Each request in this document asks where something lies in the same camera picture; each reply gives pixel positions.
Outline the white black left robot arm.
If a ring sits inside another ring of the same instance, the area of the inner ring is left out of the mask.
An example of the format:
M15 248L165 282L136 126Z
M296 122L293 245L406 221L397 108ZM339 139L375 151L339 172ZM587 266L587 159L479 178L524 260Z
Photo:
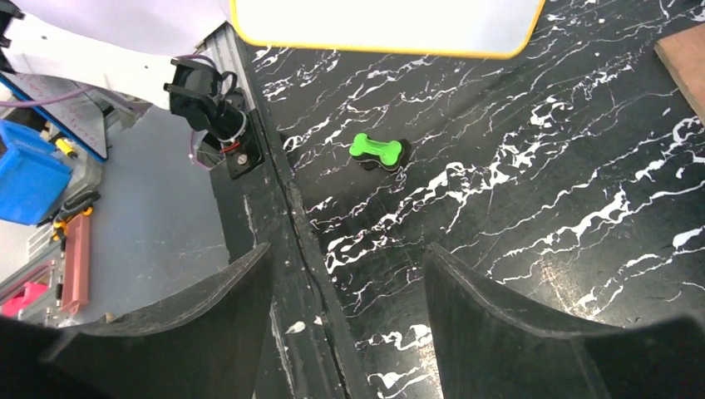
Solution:
M264 161L259 141L259 114L246 110L246 95L233 71L219 71L212 59L188 55L171 60L175 75L164 84L169 110L186 119L194 132L204 132L210 146L224 157L232 180Z

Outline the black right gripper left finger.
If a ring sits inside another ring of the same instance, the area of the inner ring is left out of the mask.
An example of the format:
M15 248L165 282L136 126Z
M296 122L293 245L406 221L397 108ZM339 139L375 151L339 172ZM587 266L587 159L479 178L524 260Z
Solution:
M112 322L1 321L4 398L250 398L273 297L260 244L222 271Z

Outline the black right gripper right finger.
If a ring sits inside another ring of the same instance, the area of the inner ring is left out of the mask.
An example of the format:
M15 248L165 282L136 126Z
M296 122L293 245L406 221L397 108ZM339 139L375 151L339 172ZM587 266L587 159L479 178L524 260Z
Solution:
M701 398L704 322L618 328L538 303L439 244L423 257L446 398Z

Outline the green black whiteboard eraser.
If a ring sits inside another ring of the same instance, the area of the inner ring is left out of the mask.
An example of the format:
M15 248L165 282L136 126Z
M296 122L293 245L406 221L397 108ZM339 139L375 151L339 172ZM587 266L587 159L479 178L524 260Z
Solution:
M379 141L367 133L358 133L348 153L365 170L381 168L392 173L405 165L410 150L411 144L406 139Z

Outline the yellow framed whiteboard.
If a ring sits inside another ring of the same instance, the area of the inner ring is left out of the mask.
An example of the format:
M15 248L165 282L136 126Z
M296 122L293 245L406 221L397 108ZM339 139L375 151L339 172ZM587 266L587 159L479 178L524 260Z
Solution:
M255 46L509 59L527 46L542 1L233 1Z

